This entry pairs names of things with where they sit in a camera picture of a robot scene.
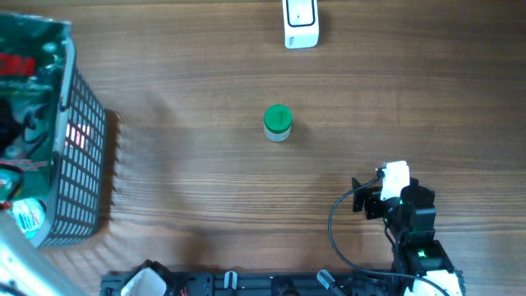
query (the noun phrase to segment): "white device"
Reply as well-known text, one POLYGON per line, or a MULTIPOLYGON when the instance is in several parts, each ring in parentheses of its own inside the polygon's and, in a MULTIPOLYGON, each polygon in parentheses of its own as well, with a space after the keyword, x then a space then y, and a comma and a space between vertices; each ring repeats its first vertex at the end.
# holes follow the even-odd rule
POLYGON ((285 47, 305 49, 315 46, 320 37, 317 0, 282 0, 285 47))
POLYGON ((122 288, 121 296, 163 296, 166 282, 151 268, 146 267, 122 288))
POLYGON ((400 197, 402 189, 409 185, 409 167, 404 160, 385 163, 382 170, 384 180, 382 184, 380 199, 386 201, 392 197, 400 197))
MULTIPOLYGON (((424 279, 428 279, 435 284, 438 284, 443 288, 449 295, 457 296, 462 295, 459 285, 459 277, 455 273, 449 273, 446 270, 442 271, 428 271, 423 276, 424 279)), ((430 284, 424 283, 421 280, 415 280, 413 283, 413 292, 406 288, 404 296, 429 296, 429 295, 440 295, 441 292, 435 289, 430 284)))

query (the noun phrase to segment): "plastic basket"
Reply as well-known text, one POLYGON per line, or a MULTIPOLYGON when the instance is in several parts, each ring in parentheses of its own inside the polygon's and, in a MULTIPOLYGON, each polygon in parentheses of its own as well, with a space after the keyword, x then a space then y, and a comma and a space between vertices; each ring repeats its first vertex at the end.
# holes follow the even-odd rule
POLYGON ((31 239, 34 246, 65 246, 86 240, 97 230, 107 131, 103 107, 76 67, 73 40, 56 118, 51 189, 46 218, 31 239))

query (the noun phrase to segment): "wood grain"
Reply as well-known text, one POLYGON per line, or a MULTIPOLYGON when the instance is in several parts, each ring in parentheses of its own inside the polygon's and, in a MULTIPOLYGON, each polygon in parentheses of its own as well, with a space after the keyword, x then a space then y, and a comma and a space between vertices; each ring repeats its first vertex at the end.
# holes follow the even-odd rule
MULTIPOLYGON (((470 295, 526 290, 522 2, 320 2, 316 48, 283 46, 281 4, 16 8, 72 20, 111 119, 101 230, 43 253, 96 294, 146 258, 175 270, 345 265, 326 219, 352 176, 407 160, 470 295), (265 139, 272 104, 290 138, 265 139)), ((377 222, 335 217, 356 263, 391 261, 377 222)))

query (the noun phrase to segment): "white plastic object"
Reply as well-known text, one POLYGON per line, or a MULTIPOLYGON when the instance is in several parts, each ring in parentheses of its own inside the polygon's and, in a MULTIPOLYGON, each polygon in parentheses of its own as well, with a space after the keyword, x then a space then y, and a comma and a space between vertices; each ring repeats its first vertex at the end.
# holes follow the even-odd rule
POLYGON ((7 213, 13 218, 18 229, 29 239, 42 227, 46 217, 44 208, 35 197, 14 201, 7 213))
POLYGON ((385 163, 384 180, 382 184, 380 199, 386 201, 392 197, 400 197, 400 192, 409 185, 409 167, 404 160, 385 163))
POLYGON ((122 288, 121 296, 163 296, 166 283, 151 268, 137 272, 137 274, 122 288))
POLYGON ((285 47, 305 49, 318 44, 320 24, 317 0, 282 0, 285 47))
POLYGON ((87 295, 31 245, 4 210, 0 225, 0 283, 27 296, 87 295))
POLYGON ((238 273, 235 271, 228 271, 224 274, 224 289, 238 288, 238 273))
MULTIPOLYGON (((428 279, 435 284, 438 284, 443 288, 450 296, 461 296, 462 291, 460 290, 459 278, 455 273, 449 273, 446 270, 441 271, 428 271, 423 276, 424 279, 428 279)), ((441 295, 441 292, 435 289, 428 283, 424 283, 421 280, 415 280, 413 284, 413 292, 409 290, 409 287, 405 289, 404 296, 428 296, 428 295, 441 295)))
POLYGON ((282 133, 274 133, 269 131, 268 128, 263 126, 263 131, 265 132, 265 136, 271 140, 271 141, 285 141, 287 140, 288 136, 290 136, 290 130, 292 129, 292 126, 287 129, 287 131, 282 133))

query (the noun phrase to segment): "green bottle cap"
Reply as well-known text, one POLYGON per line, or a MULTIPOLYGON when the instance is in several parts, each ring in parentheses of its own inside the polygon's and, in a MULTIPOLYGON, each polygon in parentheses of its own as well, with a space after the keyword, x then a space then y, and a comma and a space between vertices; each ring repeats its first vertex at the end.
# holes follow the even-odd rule
POLYGON ((293 125, 293 113, 287 106, 270 106, 265 112, 265 127, 270 132, 280 134, 293 125))

